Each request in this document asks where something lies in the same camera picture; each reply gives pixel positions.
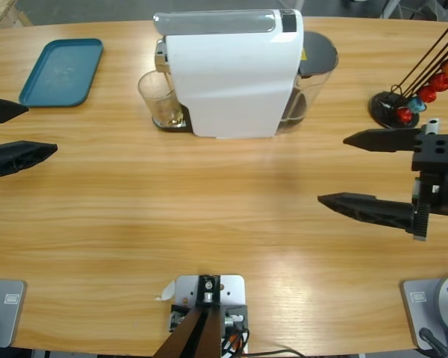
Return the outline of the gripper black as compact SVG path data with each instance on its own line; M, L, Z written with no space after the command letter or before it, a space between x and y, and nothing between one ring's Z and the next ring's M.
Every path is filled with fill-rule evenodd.
M334 193L317 200L351 219L395 227L425 241L431 214L448 216L448 134L439 133L440 120L430 119L421 129L369 129L343 140L346 145L374 152L412 151L411 170L418 172L412 204L380 200L373 195Z

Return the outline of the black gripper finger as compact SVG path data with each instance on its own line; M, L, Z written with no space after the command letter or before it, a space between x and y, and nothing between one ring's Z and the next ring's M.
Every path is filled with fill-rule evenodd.
M52 156L57 144L16 141L0 145L0 177L29 169Z
M5 123L26 112L28 112L28 107L13 101L8 101L0 98L0 124Z

